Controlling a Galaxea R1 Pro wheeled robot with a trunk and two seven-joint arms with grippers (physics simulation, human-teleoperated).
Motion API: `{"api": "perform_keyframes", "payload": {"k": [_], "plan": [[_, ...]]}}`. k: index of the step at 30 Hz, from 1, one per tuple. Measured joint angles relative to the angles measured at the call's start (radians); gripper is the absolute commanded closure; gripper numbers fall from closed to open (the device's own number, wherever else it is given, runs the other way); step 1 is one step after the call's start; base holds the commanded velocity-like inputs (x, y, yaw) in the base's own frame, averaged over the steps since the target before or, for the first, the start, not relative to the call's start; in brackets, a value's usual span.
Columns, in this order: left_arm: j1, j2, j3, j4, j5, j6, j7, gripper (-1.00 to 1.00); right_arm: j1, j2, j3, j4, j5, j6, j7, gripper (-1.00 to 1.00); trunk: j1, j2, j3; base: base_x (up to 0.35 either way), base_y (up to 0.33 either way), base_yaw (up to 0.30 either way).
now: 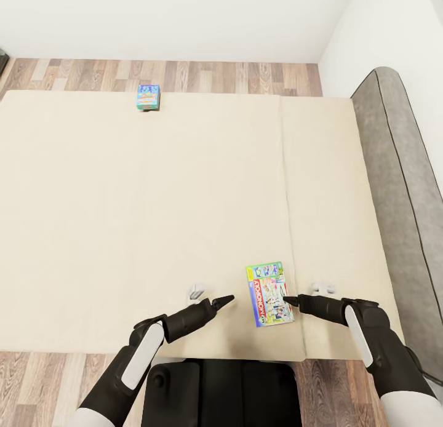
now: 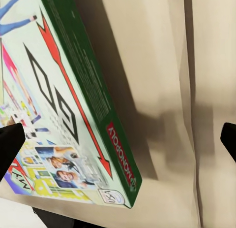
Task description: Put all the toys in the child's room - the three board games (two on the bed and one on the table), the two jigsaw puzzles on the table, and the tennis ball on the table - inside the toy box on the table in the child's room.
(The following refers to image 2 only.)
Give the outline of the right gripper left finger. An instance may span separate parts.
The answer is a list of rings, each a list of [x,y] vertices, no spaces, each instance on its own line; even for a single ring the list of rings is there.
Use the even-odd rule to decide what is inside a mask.
[[[0,128],[0,182],[26,141],[22,123]]]

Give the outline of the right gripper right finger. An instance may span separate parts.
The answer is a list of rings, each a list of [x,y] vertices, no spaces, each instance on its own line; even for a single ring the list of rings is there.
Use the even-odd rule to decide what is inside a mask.
[[[236,162],[236,125],[226,122],[223,125],[220,140]]]

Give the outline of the board game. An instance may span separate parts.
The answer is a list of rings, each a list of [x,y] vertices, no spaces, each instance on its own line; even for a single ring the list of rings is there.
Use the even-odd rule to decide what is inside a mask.
[[[74,0],[0,0],[0,128],[15,194],[131,209],[142,178]]]

